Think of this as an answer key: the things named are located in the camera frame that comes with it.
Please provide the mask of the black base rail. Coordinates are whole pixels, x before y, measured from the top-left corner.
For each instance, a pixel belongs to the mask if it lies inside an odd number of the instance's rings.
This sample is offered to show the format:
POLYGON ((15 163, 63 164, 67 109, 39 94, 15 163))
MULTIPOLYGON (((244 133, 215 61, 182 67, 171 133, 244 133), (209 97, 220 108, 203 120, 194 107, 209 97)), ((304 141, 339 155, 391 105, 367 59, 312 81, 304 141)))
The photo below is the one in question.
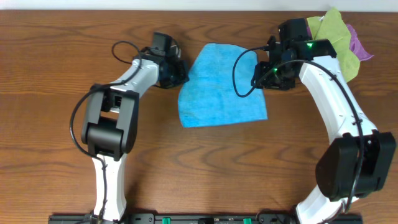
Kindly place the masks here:
MULTIPOLYGON (((97 223, 94 215, 51 215, 48 224, 97 223)), ((290 214, 260 213, 259 215, 154 215, 135 213, 126 215, 120 221, 104 220, 100 223, 123 224, 278 224, 299 223, 290 214)), ((362 224, 360 215, 342 215, 332 224, 362 224)))

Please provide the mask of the green microfiber cloth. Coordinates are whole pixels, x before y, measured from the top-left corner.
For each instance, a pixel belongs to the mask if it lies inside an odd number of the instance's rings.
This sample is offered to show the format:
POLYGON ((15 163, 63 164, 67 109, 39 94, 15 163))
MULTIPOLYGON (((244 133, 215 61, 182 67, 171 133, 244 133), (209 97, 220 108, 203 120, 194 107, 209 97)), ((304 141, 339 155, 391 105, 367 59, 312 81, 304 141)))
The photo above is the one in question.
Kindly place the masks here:
POLYGON ((360 60, 350 49, 351 32, 339 10, 333 7, 322 17, 307 18, 307 23, 313 40, 328 39, 332 44, 345 81, 354 79, 359 72, 360 60))

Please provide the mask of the purple microfiber cloth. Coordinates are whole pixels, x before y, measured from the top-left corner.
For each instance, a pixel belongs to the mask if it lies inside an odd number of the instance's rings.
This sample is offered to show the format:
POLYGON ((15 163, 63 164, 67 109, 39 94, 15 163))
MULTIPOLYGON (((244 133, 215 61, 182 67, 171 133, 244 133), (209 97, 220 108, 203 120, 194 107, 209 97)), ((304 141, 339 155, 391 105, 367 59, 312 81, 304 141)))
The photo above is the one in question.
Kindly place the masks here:
POLYGON ((361 42, 358 38, 357 32, 353 28, 353 26, 350 24, 346 24, 346 26, 351 34, 351 39, 350 39, 350 44, 349 44, 350 51, 352 51, 352 53, 354 53, 355 56, 357 56, 357 58, 359 59, 360 62, 367 61, 367 60, 370 60, 371 58, 373 58, 374 55, 368 53, 364 49, 363 45, 361 44, 361 42))

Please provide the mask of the blue microfiber cloth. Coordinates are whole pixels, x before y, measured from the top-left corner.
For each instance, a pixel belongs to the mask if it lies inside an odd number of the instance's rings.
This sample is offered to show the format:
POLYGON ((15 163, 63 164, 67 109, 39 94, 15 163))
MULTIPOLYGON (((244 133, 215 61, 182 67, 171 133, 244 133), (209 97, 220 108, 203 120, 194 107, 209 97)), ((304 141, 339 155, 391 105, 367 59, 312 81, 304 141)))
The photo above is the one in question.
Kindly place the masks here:
POLYGON ((263 91, 251 89, 257 54, 231 44, 206 44, 180 90, 178 112, 184 128, 223 126, 267 120, 263 91))

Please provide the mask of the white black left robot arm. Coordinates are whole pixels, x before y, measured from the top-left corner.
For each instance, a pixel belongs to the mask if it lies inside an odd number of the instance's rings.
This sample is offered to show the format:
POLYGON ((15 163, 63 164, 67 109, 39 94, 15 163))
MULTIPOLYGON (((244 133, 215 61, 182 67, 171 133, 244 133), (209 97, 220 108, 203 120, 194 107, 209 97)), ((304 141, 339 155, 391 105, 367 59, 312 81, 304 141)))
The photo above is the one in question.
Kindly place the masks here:
POLYGON ((188 81, 187 63, 177 57, 136 58, 118 79, 88 98, 81 140, 96 171, 96 205, 90 223, 119 223, 126 210, 127 154, 137 136, 139 102, 152 86, 173 88, 188 81))

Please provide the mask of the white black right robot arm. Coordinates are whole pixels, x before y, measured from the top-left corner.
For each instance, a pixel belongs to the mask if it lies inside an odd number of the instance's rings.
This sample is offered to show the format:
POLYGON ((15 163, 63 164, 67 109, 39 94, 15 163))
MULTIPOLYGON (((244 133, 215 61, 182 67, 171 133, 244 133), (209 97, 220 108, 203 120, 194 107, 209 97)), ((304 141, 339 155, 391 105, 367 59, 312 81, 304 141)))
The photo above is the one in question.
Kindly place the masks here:
POLYGON ((351 204, 380 191, 396 149, 356 102, 329 40, 271 37, 262 48, 269 59, 256 65, 251 85, 289 90, 299 79, 321 114, 330 145, 315 168, 317 185, 295 207, 296 223, 332 223, 351 204))

